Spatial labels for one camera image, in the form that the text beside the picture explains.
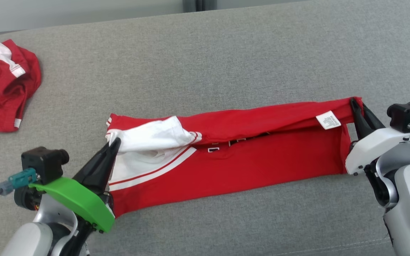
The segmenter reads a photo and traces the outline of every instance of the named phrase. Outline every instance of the gray fabric surface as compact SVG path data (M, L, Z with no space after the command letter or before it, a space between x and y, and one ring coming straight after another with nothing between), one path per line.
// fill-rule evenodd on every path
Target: gray fabric surface
M386 108L410 101L408 0L303 1L0 41L9 38L37 54L43 82L20 130L0 134L0 181L40 145L66 149L73 176L105 143L111 112L156 118L357 95L388 123ZM382 214L365 177L329 176L142 209L89 246L94 256L390 256ZM0 252L33 216L0 199Z

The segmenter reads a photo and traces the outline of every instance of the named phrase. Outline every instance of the folded red jersey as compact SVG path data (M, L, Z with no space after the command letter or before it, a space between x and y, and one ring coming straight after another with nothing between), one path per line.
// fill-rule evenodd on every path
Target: folded red jersey
M18 130L26 101L40 84L36 55L12 40L0 43L0 132Z
M107 139L122 141L109 182L114 214L344 174L352 122L349 98L190 117L112 114Z

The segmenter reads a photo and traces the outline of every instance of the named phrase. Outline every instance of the white stripe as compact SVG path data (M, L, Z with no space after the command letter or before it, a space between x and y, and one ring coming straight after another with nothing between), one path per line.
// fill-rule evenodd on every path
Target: white stripe
M12 52L5 45L0 43L0 60L9 65L10 72L18 78L19 76L25 74L25 70L15 62L11 60Z
M117 190L122 190L124 188L130 188L132 186L135 186L135 185L138 185L140 183L143 183L143 182L152 180L156 177L159 177L159 176L169 172L173 168L177 167L182 162L184 162L195 151L196 151L195 148L190 147L187 151L184 151L184 153L181 156L179 156L175 161L173 161L171 164L167 165L163 169L158 170L157 172L155 172L153 174L146 175L146 176L143 176L143 177L140 177L140 178L136 178L135 180L126 181L126 182L118 183L118 184L115 184L115 185L110 185L109 186L110 191L117 191Z

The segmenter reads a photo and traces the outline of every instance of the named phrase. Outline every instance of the white tag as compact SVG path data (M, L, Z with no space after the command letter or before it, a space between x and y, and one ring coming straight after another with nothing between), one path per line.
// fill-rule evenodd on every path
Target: white tag
M20 128L20 123L21 123L21 119L15 118L14 126L15 126L16 128Z
M341 126L340 121L332 111L318 115L316 118L325 130Z

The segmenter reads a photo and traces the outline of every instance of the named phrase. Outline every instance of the red fabric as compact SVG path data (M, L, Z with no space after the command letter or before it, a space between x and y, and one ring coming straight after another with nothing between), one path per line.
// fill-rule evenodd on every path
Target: red fabric
M16 78L9 65L0 60L0 132L13 132L18 130L15 119L22 119L27 99L41 84L41 70L34 53L18 47L12 40L3 44L12 52L11 59L26 72Z
M315 117L330 110L342 125L325 130ZM346 173L346 124L353 122L349 98L178 118L187 131L202 133L202 141L192 145L197 151L159 177L111 191L116 217L159 204ZM127 130L155 119L112 114L111 120L109 129ZM220 149L209 153L209 147Z

